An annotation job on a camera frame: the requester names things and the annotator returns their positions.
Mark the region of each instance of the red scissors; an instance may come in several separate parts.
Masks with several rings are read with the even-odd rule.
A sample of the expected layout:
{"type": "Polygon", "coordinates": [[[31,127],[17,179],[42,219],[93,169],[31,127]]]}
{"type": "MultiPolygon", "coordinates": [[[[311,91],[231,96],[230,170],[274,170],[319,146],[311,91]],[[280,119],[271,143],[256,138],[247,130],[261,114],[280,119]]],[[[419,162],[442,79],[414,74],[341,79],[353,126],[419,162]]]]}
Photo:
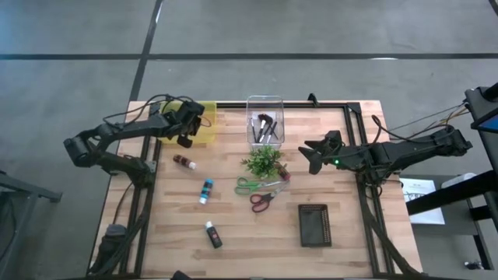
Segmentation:
{"type": "Polygon", "coordinates": [[[253,194],[253,195],[251,195],[249,200],[253,204],[252,211],[254,213],[259,213],[259,212],[263,212],[264,210],[268,209],[268,207],[270,207],[270,201],[273,198],[275,198],[275,196],[277,196],[277,194],[279,194],[280,191],[283,191],[283,189],[285,189],[287,187],[287,185],[288,185],[287,183],[289,183],[289,182],[288,181],[285,182],[281,187],[272,191],[269,194],[265,194],[265,195],[253,194]]]}

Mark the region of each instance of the scissors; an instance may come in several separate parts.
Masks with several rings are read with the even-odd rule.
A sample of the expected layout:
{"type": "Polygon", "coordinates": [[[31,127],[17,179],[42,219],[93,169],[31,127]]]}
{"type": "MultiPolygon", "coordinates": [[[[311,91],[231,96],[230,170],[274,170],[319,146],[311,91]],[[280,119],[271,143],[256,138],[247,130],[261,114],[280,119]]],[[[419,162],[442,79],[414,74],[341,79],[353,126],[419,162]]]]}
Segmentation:
{"type": "Polygon", "coordinates": [[[282,182],[276,181],[271,183],[265,183],[265,182],[251,181],[248,180],[246,177],[238,177],[237,186],[235,187],[235,193],[248,195],[254,193],[255,191],[259,190],[262,187],[269,187],[280,183],[282,182]]]}
{"type": "Polygon", "coordinates": [[[253,195],[251,195],[249,200],[253,204],[252,211],[254,213],[259,213],[259,212],[263,212],[264,210],[268,209],[268,207],[270,206],[270,201],[273,198],[275,198],[275,196],[277,196],[277,194],[279,194],[280,191],[283,191],[283,189],[285,189],[287,186],[288,186],[288,184],[287,184],[287,182],[285,182],[285,184],[283,186],[279,187],[278,189],[274,190],[273,192],[271,192],[269,194],[265,194],[265,195],[253,194],[253,195]]]}

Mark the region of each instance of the green scissors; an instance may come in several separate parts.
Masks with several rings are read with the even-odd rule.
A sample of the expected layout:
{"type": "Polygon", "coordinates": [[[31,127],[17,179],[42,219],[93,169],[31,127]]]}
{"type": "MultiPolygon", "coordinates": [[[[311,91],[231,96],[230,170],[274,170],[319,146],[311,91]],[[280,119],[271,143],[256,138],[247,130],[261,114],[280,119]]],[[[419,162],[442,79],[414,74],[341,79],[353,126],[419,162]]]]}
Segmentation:
{"type": "Polygon", "coordinates": [[[237,186],[235,187],[235,193],[242,195],[249,195],[255,191],[258,191],[260,188],[269,187],[280,183],[282,182],[276,181],[276,182],[267,183],[267,182],[248,180],[246,177],[238,177],[237,186]]]}

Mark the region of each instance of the black bottle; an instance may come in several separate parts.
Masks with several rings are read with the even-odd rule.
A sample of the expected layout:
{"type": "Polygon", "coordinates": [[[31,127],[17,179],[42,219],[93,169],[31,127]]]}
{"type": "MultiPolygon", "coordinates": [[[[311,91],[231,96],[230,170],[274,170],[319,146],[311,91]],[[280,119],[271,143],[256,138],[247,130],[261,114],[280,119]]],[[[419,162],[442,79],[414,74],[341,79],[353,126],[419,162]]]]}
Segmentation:
{"type": "Polygon", "coordinates": [[[212,226],[211,221],[205,224],[205,231],[208,233],[209,239],[211,240],[211,243],[215,247],[215,249],[223,245],[221,239],[219,238],[218,233],[216,232],[215,227],[212,226]]]}

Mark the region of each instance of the clear plastic container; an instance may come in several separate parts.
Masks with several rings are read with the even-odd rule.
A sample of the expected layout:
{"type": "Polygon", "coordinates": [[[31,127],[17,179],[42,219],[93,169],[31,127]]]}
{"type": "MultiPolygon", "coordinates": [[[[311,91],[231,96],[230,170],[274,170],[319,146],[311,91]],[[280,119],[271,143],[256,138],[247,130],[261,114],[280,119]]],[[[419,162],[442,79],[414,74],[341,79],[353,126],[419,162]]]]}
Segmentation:
{"type": "Polygon", "coordinates": [[[249,96],[247,98],[246,121],[246,138],[252,149],[258,149],[264,145],[280,149],[286,140],[283,100],[280,96],[249,96]],[[271,134],[274,125],[275,133],[271,134]]]}

